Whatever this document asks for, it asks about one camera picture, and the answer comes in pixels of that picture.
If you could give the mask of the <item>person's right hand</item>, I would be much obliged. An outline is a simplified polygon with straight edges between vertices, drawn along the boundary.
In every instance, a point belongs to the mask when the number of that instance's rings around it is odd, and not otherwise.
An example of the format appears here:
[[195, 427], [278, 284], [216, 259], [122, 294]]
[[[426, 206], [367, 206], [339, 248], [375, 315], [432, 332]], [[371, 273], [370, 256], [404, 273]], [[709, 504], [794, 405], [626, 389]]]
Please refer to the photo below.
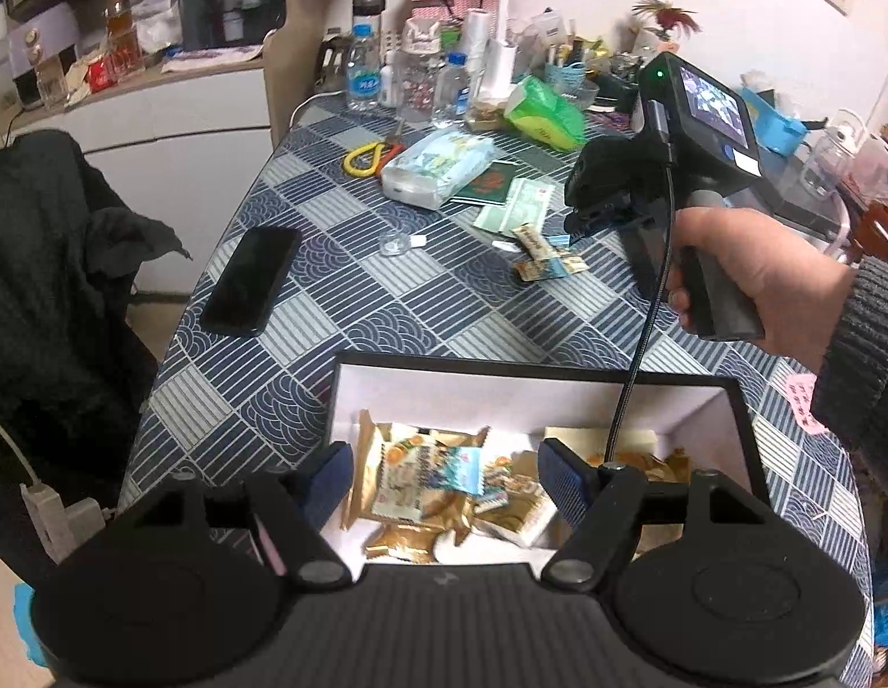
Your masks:
[[761, 350], [822, 369], [856, 270], [749, 208], [683, 208], [672, 240], [677, 250], [712, 256], [753, 300], [765, 331]]

